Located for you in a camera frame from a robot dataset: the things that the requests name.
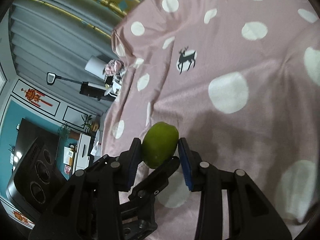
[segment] black speaker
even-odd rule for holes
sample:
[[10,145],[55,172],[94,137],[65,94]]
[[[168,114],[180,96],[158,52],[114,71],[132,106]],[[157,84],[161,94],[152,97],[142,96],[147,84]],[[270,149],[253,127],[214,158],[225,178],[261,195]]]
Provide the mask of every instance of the black speaker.
[[9,201],[33,222],[67,181],[52,156],[45,139],[38,137],[22,155],[6,189]]

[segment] green fruit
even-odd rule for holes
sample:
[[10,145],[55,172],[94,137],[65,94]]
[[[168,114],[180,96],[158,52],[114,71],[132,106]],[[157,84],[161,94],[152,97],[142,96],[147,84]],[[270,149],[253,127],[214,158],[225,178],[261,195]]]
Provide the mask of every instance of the green fruit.
[[142,160],[151,169],[159,167],[174,155],[179,132],[173,125],[157,122],[147,132],[142,143]]

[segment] bedding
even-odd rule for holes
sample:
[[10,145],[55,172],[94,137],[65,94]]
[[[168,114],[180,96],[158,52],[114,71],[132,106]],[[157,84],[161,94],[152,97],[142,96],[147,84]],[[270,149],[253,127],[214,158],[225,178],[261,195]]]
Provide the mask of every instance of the bedding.
[[[144,0],[113,30],[112,48],[127,72],[102,155],[167,122],[203,160],[245,170],[297,236],[319,152],[320,23],[308,0]],[[151,171],[141,163],[135,184]],[[179,169],[156,198],[149,239],[193,239],[199,204]]]

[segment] teal wall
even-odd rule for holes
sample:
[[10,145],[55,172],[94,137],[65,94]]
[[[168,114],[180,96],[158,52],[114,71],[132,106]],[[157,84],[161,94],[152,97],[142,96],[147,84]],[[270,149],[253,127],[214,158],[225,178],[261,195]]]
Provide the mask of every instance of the teal wall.
[[[17,103],[11,101],[8,107],[8,111],[3,119],[2,131],[0,134],[0,193],[1,196],[7,198],[5,194],[5,189],[9,182],[10,176],[12,174],[12,164],[10,163],[10,151],[11,148],[9,144],[15,146],[18,132],[16,130],[17,125],[21,122],[21,119],[24,118],[35,125],[52,132],[54,134],[58,134],[59,126],[55,125],[40,116],[33,114]],[[67,142],[61,142],[59,145],[59,151],[57,156],[57,167],[62,174],[68,178],[64,171],[63,164],[63,147],[67,146],[68,143],[76,143],[76,140],[69,139]]]

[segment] black deer silhouette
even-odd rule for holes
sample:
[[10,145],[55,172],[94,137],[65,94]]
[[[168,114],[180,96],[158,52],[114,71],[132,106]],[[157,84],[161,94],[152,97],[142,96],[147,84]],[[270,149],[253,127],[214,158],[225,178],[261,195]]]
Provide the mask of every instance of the black deer silhouette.
[[181,49],[181,50],[179,51],[180,57],[179,57],[178,69],[180,70],[180,74],[182,73],[183,64],[184,64],[185,62],[187,62],[187,61],[190,62],[189,67],[188,67],[188,70],[190,69],[190,66],[191,66],[191,64],[192,64],[192,61],[194,62],[193,67],[195,67],[195,65],[196,65],[196,60],[195,60],[196,52],[194,52],[194,53],[192,53],[192,54],[190,54],[190,55],[188,55],[188,56],[185,56],[186,50],[187,50],[188,48],[189,48],[189,46],[187,46],[187,47],[185,47],[183,50]]

